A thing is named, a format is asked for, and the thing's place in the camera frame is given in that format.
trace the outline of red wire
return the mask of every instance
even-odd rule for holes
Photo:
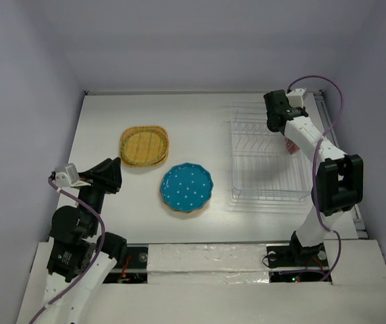
[[[123,266],[123,269],[121,270],[121,275],[119,276],[118,279],[124,278],[124,271],[127,269],[128,263],[130,262],[130,259],[131,259],[131,258],[132,258],[132,257],[131,257],[130,255],[127,256],[126,263],[125,263],[125,265]]]
[[[323,265],[322,263],[316,259],[316,257],[312,256],[312,259],[319,265],[319,267],[321,267],[321,270],[323,271],[323,273],[325,273],[325,271],[323,270]]]

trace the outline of gray wall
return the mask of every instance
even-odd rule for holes
[[[14,323],[83,92],[33,1],[0,1],[0,324]]]
[[[386,1],[378,1],[335,80],[346,95],[337,137],[343,149],[364,159],[365,196],[360,208],[386,260]],[[327,93],[335,114],[337,96]]]
[[[332,76],[373,0],[40,0],[87,90],[252,90]]]

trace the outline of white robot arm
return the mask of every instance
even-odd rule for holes
[[[85,240],[97,234],[105,195],[121,188],[120,165],[119,157],[106,159],[78,173],[69,164],[56,168],[49,178],[54,189],[75,200],[78,206],[60,207],[52,216],[49,235],[53,247],[47,264],[45,295],[42,308],[30,324],[83,323],[108,273],[126,261],[127,240],[105,232],[103,222],[97,244]],[[79,188],[78,198],[63,191],[64,187]]]
[[[362,159],[358,155],[347,155],[323,137],[304,108],[305,92],[305,89],[295,89],[288,94],[284,90],[267,93],[264,96],[267,126],[270,131],[281,132],[289,138],[312,162],[321,141],[316,157],[319,167],[314,170],[321,219],[313,206],[305,222],[292,234],[288,249],[274,251],[275,255],[269,259],[270,267],[305,266],[323,249],[328,232],[324,226],[331,229],[343,212],[362,200]]]

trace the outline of dish rack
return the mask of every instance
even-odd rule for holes
[[[312,165],[304,153],[289,154],[286,139],[267,127],[263,102],[234,101],[232,198],[301,201],[312,188]]]

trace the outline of white polka dots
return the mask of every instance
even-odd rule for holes
[[[213,181],[200,165],[184,163],[170,169],[161,184],[161,197],[172,209],[189,212],[210,198]]]

